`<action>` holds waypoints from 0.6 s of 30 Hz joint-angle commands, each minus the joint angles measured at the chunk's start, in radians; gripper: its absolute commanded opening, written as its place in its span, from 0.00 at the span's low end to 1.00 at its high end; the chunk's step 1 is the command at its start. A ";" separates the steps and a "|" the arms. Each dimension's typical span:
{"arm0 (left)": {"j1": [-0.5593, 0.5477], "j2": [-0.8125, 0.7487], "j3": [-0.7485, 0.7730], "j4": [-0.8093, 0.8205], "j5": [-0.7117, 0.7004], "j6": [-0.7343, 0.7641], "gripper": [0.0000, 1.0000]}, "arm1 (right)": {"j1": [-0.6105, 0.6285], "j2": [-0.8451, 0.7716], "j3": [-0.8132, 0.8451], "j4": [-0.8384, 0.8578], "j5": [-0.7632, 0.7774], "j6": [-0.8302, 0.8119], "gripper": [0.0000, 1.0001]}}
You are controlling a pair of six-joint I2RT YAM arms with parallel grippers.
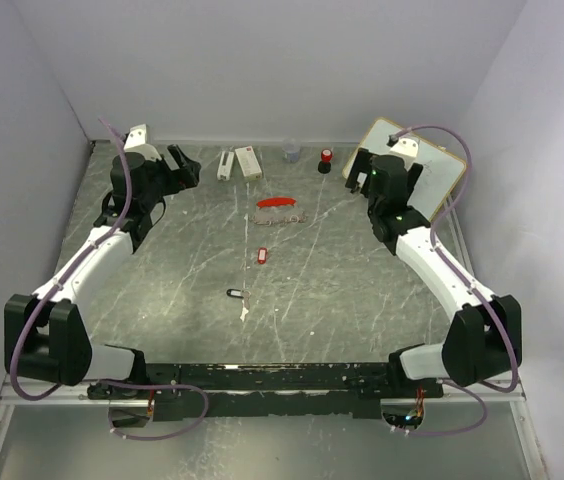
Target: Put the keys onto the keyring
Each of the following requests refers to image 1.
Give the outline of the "red key tag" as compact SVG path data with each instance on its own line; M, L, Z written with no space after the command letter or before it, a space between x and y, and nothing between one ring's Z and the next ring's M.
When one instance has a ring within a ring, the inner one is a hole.
M259 264L265 264L267 261L267 256L268 256L268 251L266 248L261 247L258 249L258 255L257 255L257 262Z

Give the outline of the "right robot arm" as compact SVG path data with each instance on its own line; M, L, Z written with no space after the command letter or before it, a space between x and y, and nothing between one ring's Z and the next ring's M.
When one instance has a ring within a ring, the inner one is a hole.
M354 156L346 186L367 199L373 234L410 267L435 296L450 321L443 342L406 347L390 356L388 390L405 398L424 379L447 379L458 386L486 385L522 361L521 306L511 295L498 296L483 286L450 254L429 220L409 199L422 171L406 167L396 155L375 155L361 148Z

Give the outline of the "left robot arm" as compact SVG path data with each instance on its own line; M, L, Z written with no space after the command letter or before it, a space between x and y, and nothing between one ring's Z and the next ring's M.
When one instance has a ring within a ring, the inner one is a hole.
M84 318L94 294L137 252L154 226L155 207L194 188L201 165L177 145L162 155L117 155L110 190L83 245L50 280L29 295L15 294L4 307L4 363L11 381L50 383L53 389L86 380L112 381L124 398L149 385L144 354L133 348L91 342Z

